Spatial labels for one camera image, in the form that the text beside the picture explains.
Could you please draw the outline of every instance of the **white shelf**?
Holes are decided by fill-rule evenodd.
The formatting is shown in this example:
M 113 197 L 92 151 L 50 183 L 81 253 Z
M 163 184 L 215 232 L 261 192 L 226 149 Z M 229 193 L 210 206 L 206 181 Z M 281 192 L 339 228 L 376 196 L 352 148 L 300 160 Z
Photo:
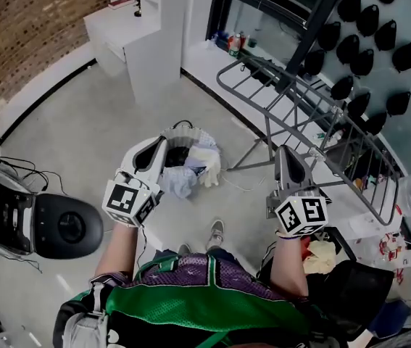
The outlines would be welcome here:
M 144 36 L 160 30 L 156 15 L 135 17 L 134 4 L 119 9 L 104 8 L 84 18 L 86 24 L 104 37 L 105 41 L 119 49 Z

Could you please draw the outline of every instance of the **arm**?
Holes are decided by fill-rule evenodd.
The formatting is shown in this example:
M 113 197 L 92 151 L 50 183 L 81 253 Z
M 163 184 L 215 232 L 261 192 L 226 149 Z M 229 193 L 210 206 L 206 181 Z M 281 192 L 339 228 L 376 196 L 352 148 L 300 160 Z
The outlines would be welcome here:
M 99 261 L 95 276 L 103 273 L 126 272 L 132 279 L 138 243 L 138 229 L 115 223 L 109 246 Z
M 292 294 L 296 297 L 308 296 L 300 239 L 278 238 L 271 267 L 270 283 L 274 289 L 283 294 Z

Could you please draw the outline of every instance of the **white cabinet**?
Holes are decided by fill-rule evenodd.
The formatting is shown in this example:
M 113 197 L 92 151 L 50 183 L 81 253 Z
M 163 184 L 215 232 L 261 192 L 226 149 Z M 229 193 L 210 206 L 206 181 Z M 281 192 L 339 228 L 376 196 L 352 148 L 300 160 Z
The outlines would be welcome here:
M 142 17 L 131 4 L 85 17 L 97 62 L 109 76 L 125 73 L 136 101 L 180 76 L 186 0 L 141 0 Z

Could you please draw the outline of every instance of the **yellow cloth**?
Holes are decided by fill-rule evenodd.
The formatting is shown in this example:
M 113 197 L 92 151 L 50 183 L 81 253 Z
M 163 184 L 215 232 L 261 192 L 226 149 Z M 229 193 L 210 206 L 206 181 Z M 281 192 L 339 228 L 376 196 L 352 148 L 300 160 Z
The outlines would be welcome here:
M 332 242 L 312 241 L 308 246 L 312 253 L 304 260 L 305 274 L 330 273 L 336 266 L 336 246 Z

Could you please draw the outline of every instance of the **black frame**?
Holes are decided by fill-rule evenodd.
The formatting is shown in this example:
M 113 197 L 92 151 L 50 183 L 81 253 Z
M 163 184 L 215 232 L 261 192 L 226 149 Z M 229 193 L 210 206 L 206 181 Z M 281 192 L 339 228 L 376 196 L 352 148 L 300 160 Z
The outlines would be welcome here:
M 224 30 L 231 7 L 231 1 L 232 0 L 212 0 L 206 38 L 210 39 L 216 32 Z M 285 1 L 282 5 L 276 4 L 274 0 L 239 1 L 280 20 L 301 35 L 302 39 L 300 44 L 286 68 L 287 72 L 296 75 L 299 71 L 300 64 L 315 42 L 318 31 L 325 24 L 338 0 L 318 0 L 311 13 L 301 9 L 290 1 Z M 275 87 L 276 91 L 282 91 L 289 83 L 288 79 L 281 78 Z

